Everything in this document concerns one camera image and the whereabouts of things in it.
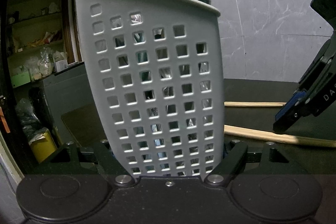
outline wooden shelf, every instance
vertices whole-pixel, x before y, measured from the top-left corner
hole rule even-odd
[[[28,25],[41,23],[41,22],[44,22],[44,21],[53,20],[53,19],[57,19],[57,18],[61,18],[61,17],[62,17],[62,12],[56,12],[56,13],[53,13],[53,14],[47,14],[47,15],[42,15],[42,16],[23,19],[21,21],[14,22],[13,24],[8,24],[7,27],[13,26],[13,27],[16,27],[16,28],[21,28],[21,27],[25,27],[25,26],[28,26]]]
[[[55,46],[59,46],[63,43],[64,43],[64,40],[62,39],[62,40],[57,40],[57,41],[51,42],[49,44],[44,44],[44,45],[37,46],[37,47],[24,48],[21,52],[16,52],[16,53],[8,56],[8,59],[11,60],[13,58],[22,57],[23,55],[26,55],[26,54],[29,54],[29,53],[32,53],[32,52],[36,52],[36,51],[42,49],[43,47],[55,47]]]

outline screw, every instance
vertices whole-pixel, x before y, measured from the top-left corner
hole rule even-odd
[[[170,186],[174,186],[175,185],[175,182],[173,181],[167,181],[166,182],[166,186],[170,187]]]
[[[132,177],[129,175],[118,175],[115,177],[115,182],[120,184],[130,183],[132,181]]]
[[[221,183],[224,180],[224,178],[221,175],[209,175],[207,177],[207,180],[211,183],[217,184],[217,183]]]

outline table surface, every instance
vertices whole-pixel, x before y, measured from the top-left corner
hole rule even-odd
[[[297,83],[225,79],[225,100],[241,102],[286,102]],[[237,127],[272,131],[274,116],[279,107],[244,108],[226,107],[225,124]],[[318,117],[301,118],[286,134],[336,140],[332,104]],[[95,141],[106,139],[94,104],[86,105],[62,115],[62,120],[81,146],[90,146]],[[226,135],[225,140],[240,139],[249,146],[261,147],[264,141],[237,138]],[[295,159],[313,174],[323,188],[322,204],[316,214],[321,223],[336,223],[336,149],[278,144],[287,155]]]

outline wooden stick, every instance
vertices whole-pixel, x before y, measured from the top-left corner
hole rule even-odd
[[[278,135],[268,131],[260,131],[228,125],[224,126],[224,134],[278,143],[336,148],[336,141],[332,140],[323,140],[291,135]]]
[[[285,104],[277,102],[224,102],[224,106],[235,107],[282,107]]]

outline basket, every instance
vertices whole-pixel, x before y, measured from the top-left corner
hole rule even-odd
[[[223,157],[219,11],[197,0],[76,0],[76,12],[117,160],[133,177],[204,178]]]

